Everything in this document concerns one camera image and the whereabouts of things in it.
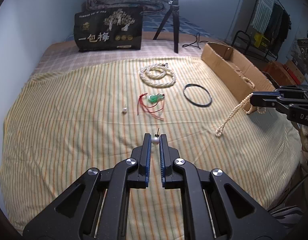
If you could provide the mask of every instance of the white pearl pendant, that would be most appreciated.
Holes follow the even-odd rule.
[[[123,113],[123,114],[126,114],[126,113],[127,113],[127,106],[124,106],[124,107],[123,107],[122,113]]]
[[[159,137],[154,136],[154,137],[152,138],[152,144],[155,144],[155,145],[159,144]]]

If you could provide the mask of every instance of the pearl necklace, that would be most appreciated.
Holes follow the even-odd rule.
[[[151,70],[158,70],[161,73],[159,75],[154,75],[150,72]],[[150,80],[150,79],[154,79],[154,80],[162,79],[166,75],[169,75],[172,77],[172,80],[170,82],[155,83],[155,81]],[[153,87],[153,88],[168,88],[176,83],[176,74],[172,69],[168,67],[168,63],[165,63],[165,64],[155,63],[152,65],[147,65],[143,67],[142,70],[140,71],[140,78],[146,85]]]

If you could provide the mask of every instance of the white wall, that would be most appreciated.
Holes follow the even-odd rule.
[[[45,49],[73,30],[84,0],[4,0],[0,7],[0,165],[3,119]],[[0,207],[4,209],[0,190]]]

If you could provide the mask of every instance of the black rubber ring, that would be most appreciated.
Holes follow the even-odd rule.
[[[200,104],[195,103],[195,102],[193,102],[192,100],[190,100],[190,99],[186,96],[186,94],[185,94],[185,90],[186,90],[186,88],[188,88],[188,87],[199,87],[199,88],[204,89],[204,90],[208,93],[208,95],[209,95],[209,97],[210,97],[210,102],[209,102],[208,104],[206,104],[206,105],[200,105]],[[197,84],[187,84],[186,86],[184,86],[184,88],[183,88],[183,94],[184,94],[185,98],[188,100],[188,102],[190,102],[190,103],[193,104],[194,106],[198,106],[198,107],[209,107],[209,106],[212,104],[212,102],[213,102],[213,98],[212,98],[212,96],[210,95],[210,93],[208,92],[208,90],[207,90],[206,88],[200,86],[200,85],[197,85]]]

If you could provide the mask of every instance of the black bag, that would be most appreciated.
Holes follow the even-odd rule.
[[[143,8],[124,7],[75,14],[74,39],[79,51],[141,49]]]

